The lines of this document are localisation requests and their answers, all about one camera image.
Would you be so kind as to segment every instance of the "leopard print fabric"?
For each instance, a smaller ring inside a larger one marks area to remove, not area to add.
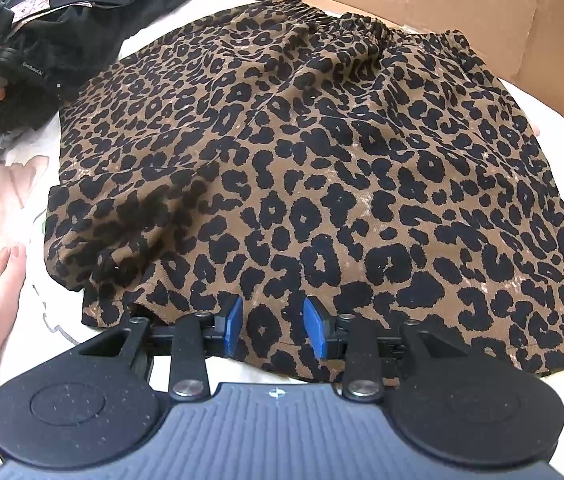
[[[254,4],[116,63],[62,121],[47,268],[84,288],[88,325],[171,323],[238,293],[238,358],[333,380],[303,328],[314,294],[564,367],[564,204],[459,32]]]

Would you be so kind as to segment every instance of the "human foot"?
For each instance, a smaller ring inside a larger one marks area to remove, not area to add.
[[[26,247],[15,244],[0,251],[0,332],[8,335],[19,306],[19,293],[26,277]]]

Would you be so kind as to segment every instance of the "gray ribbed panel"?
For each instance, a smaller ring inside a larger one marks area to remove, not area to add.
[[[279,388],[285,395],[270,395]],[[472,473],[404,443],[379,408],[342,400],[329,384],[223,384],[211,400],[174,408],[153,439],[83,472],[9,463],[0,480],[559,480],[546,464]]]

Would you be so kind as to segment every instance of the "leopard print skirt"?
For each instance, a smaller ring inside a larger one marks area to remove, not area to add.
[[[46,261],[82,320],[174,322],[241,294],[238,358],[334,380],[302,323],[408,317],[564,367],[564,203],[524,114],[459,32],[300,0],[198,20],[62,114]]]

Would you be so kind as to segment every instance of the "white fabric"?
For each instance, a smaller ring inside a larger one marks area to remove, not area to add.
[[[130,38],[122,46],[120,57],[128,56],[174,28],[220,10],[248,3],[249,0],[190,0],[171,15]],[[564,199],[564,119],[533,97],[507,84],[530,119],[540,129],[539,142],[552,166],[555,180]],[[28,244],[27,277],[22,290],[15,326],[3,352],[0,384],[71,348],[97,333],[81,324],[82,293],[70,292],[48,275],[43,257],[43,222],[50,186],[59,183],[58,158],[60,142],[59,120],[55,117],[42,131],[29,134],[8,153],[8,163],[29,160],[33,155],[50,156],[49,170],[37,183],[33,196],[20,218],[13,219],[19,227],[18,239]],[[288,383],[298,382],[268,374],[248,365],[211,358],[207,360],[211,387],[220,382]],[[156,359],[151,386],[167,389],[169,358]],[[548,378],[564,401],[564,372]],[[564,432],[552,461],[564,475]]]

